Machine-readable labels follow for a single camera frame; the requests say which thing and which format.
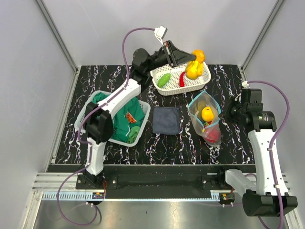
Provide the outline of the yellow fake banana bunch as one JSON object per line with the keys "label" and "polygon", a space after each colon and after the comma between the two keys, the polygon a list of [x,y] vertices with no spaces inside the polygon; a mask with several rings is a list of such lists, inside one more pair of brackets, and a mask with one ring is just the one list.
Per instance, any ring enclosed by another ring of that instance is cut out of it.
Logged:
{"label": "yellow fake banana bunch", "polygon": [[190,80],[196,80],[199,76],[203,74],[203,63],[205,61],[205,54],[203,50],[194,50],[192,52],[196,56],[194,61],[188,62],[185,73],[186,77]]}

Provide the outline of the green fake vegetable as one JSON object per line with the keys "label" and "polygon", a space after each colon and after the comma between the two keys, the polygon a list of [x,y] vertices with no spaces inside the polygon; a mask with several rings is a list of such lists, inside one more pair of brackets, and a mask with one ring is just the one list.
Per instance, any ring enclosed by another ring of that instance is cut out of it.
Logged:
{"label": "green fake vegetable", "polygon": [[159,81],[158,81],[158,83],[157,83],[157,86],[160,87],[160,88],[164,87],[164,86],[167,84],[167,82],[170,80],[170,78],[171,78],[171,74],[170,74],[170,73],[164,74],[164,75],[159,79]]}

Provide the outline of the red fake chili pepper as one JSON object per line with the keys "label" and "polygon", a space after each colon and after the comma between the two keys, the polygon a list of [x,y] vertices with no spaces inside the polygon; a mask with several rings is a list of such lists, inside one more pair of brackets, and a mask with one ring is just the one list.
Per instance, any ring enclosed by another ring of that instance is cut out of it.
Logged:
{"label": "red fake chili pepper", "polygon": [[182,72],[180,74],[180,78],[179,78],[179,86],[180,87],[185,87],[185,83],[184,83],[184,76],[186,75],[186,72]]}

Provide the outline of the fake orange fruit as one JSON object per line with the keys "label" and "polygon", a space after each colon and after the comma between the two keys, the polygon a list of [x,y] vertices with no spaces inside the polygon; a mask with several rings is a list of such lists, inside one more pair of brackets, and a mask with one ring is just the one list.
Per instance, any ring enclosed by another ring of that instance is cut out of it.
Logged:
{"label": "fake orange fruit", "polygon": [[214,114],[211,107],[206,106],[201,112],[202,119],[205,122],[212,122],[214,120]]}

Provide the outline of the clear zip top bag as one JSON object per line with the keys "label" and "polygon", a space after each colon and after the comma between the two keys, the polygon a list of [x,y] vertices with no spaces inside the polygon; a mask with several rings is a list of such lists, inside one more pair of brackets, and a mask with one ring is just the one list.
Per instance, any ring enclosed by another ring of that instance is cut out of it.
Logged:
{"label": "clear zip top bag", "polygon": [[204,90],[189,103],[187,110],[197,135],[211,146],[219,145],[221,109],[217,101]]}

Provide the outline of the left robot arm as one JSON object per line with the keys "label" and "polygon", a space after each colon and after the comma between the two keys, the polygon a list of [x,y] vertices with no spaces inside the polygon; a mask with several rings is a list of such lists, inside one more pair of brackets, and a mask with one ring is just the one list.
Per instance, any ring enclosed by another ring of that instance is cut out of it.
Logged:
{"label": "left robot arm", "polygon": [[87,104],[86,116],[81,123],[88,144],[87,164],[83,175],[91,188],[97,189],[103,183],[103,154],[106,143],[113,134],[112,120],[117,112],[150,85],[152,70],[165,65],[174,68],[195,59],[194,54],[176,48],[171,41],[165,41],[152,55],[139,48],[133,53],[132,66],[128,70],[126,81],[98,104]]}

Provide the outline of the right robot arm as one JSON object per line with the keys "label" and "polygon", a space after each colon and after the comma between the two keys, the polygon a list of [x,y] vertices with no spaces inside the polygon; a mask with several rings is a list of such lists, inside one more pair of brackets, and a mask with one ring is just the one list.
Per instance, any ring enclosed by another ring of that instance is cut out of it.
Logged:
{"label": "right robot arm", "polygon": [[231,98],[219,117],[245,127],[254,153],[256,182],[250,181],[238,169],[228,169],[216,177],[218,187],[227,189],[231,186],[242,197],[244,212],[250,217],[278,217],[294,210],[298,201],[288,193],[276,142],[271,140],[276,129],[273,113],[264,112],[261,103],[242,104]]}

